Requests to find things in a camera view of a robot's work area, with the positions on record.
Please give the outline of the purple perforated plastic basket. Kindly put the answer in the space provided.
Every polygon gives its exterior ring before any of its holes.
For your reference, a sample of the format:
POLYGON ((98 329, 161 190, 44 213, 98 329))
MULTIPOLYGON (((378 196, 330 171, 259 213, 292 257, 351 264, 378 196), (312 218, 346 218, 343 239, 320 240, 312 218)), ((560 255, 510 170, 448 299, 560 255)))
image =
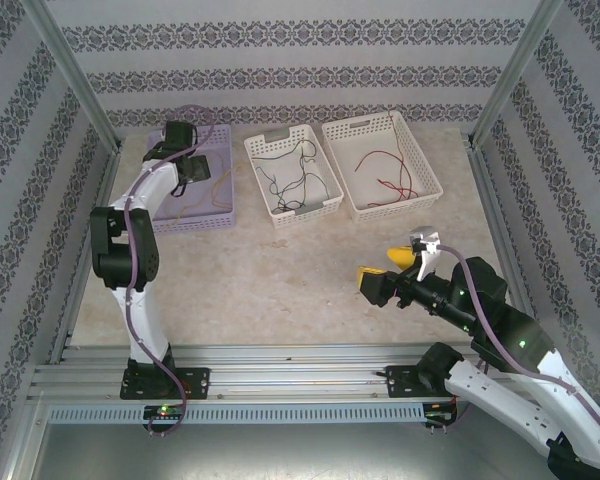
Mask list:
MULTIPOLYGON (((163 139, 164 127, 149 134, 148 151, 163 139)), ((210 178, 189 183, 183 196, 171 196, 176 186, 172 188, 152 216, 153 230, 157 234, 235 225, 231 129, 223 124, 196 127, 198 144, 189 149, 195 151, 195 155, 207 157, 210 178)))

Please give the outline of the small white basket grey handles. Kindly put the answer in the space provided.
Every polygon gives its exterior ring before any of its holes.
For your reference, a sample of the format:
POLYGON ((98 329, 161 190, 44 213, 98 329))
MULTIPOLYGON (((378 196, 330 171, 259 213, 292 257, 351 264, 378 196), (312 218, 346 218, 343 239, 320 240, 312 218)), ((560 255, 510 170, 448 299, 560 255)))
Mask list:
POLYGON ((244 140, 244 147, 274 227, 339 209, 343 190, 310 125, 255 135, 244 140))

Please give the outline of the right controller circuit board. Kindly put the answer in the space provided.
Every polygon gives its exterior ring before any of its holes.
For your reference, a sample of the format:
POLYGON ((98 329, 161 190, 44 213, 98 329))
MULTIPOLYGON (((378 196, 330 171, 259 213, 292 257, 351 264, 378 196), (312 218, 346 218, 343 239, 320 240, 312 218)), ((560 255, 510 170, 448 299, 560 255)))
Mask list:
POLYGON ((457 401, 452 399, 446 403, 427 403, 424 405, 426 423, 434 428, 448 427, 457 419, 457 401))

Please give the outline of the controller circuit board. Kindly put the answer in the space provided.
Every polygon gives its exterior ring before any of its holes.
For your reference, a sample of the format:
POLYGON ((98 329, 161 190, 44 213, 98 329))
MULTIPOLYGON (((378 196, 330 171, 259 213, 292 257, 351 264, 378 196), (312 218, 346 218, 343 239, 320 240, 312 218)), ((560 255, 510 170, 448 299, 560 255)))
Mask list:
POLYGON ((146 406, 143 411, 145 421, 165 420, 175 422, 182 417, 181 405, 153 405, 146 406))
POLYGON ((446 403, 427 403, 424 405, 426 423, 434 428, 448 427, 457 419, 457 401, 452 399, 446 403))

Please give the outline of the large white perforated basket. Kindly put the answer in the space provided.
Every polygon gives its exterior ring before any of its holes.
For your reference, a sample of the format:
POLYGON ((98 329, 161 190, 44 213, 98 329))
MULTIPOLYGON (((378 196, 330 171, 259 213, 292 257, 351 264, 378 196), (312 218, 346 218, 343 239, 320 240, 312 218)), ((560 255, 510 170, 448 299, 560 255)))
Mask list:
POLYGON ((332 121, 323 124, 321 131, 353 222, 421 211, 443 195, 400 112, 332 121))

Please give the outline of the grey metal sheet panel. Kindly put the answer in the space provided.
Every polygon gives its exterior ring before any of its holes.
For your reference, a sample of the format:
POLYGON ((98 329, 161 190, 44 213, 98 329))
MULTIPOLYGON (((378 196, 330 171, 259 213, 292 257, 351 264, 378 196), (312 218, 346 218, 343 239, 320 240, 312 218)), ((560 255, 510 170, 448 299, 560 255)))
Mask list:
POLYGON ((533 447, 473 412, 418 424, 51 425, 17 480, 557 480, 533 447))

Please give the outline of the left controller circuit board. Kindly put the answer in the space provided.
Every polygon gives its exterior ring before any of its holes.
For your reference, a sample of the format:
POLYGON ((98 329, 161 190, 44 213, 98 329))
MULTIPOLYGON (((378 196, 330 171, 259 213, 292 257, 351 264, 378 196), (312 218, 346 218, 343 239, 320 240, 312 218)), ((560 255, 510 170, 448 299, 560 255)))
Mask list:
POLYGON ((181 405, 153 405, 146 406, 143 411, 145 421, 165 420, 175 422, 182 417, 181 405))

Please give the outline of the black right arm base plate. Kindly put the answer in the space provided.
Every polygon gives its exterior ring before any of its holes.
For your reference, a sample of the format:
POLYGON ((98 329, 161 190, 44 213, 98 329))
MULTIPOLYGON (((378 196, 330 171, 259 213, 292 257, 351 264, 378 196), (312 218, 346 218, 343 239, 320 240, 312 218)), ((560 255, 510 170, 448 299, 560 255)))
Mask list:
POLYGON ((444 381, 419 369, 416 365, 389 365, 384 369, 390 398, 443 398, 451 394, 444 381))

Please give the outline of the aluminium side rail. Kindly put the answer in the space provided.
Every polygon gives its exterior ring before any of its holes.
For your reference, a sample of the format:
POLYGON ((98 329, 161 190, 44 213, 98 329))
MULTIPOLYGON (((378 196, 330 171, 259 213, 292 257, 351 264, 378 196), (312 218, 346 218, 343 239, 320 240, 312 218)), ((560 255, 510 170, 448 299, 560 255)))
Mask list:
POLYGON ((524 368, 534 371, 539 359, 551 350, 552 342, 533 316, 484 158, 480 151, 472 147, 467 148, 466 152, 506 284, 504 291, 496 294, 493 300, 488 300, 485 295, 480 296, 489 325, 487 335, 498 340, 498 348, 506 351, 503 354, 505 359, 511 357, 524 368))
MULTIPOLYGON (((111 152, 107 165, 102 172, 97 195, 90 209, 105 205, 111 195, 113 184, 119 168, 122 146, 119 145, 111 152)), ((57 364, 65 349, 67 339, 71 336, 80 305, 84 295, 89 272, 91 271, 91 246, 90 246, 90 213, 87 213, 86 227, 81 242, 81 249, 77 257, 77 263, 71 277, 70 289, 68 290, 60 311, 57 328, 48 352, 48 362, 57 364)))

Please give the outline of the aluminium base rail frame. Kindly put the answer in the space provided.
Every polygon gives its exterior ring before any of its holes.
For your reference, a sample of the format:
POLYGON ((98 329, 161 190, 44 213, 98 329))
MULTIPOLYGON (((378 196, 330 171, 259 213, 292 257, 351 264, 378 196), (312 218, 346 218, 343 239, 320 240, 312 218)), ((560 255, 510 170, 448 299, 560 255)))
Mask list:
MULTIPOLYGON (((379 372, 389 365, 415 365, 427 343, 377 345, 174 346, 182 367, 210 371, 208 402, 386 402, 379 372)), ((56 364, 35 368, 29 403, 114 404, 127 350, 121 346, 69 346, 56 364)))

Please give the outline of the aluminium corner post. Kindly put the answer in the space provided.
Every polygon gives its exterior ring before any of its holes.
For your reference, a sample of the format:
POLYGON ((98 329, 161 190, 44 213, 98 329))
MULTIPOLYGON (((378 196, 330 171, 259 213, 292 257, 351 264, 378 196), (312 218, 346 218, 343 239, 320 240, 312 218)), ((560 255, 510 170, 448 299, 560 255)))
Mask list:
POLYGON ((46 0, 19 1, 85 110, 100 139, 108 149, 117 150, 121 140, 116 135, 114 127, 102 108, 86 74, 80 67, 61 28, 54 19, 46 0))
POLYGON ((509 95, 524 73, 534 51, 563 3, 564 0, 539 1, 491 96, 468 136, 469 144, 473 149, 477 149, 484 143, 509 95))

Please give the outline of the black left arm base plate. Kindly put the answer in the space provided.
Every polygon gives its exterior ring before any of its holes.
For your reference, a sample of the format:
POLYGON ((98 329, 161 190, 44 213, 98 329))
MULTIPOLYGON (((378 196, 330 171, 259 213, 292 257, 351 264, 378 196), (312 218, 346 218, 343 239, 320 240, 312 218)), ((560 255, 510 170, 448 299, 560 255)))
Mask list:
MULTIPOLYGON (((188 400, 204 400, 210 386, 208 368, 177 367, 174 373, 188 400)), ((124 371, 120 398, 122 400, 177 400, 182 395, 176 382, 156 365, 148 369, 127 367, 124 371)))

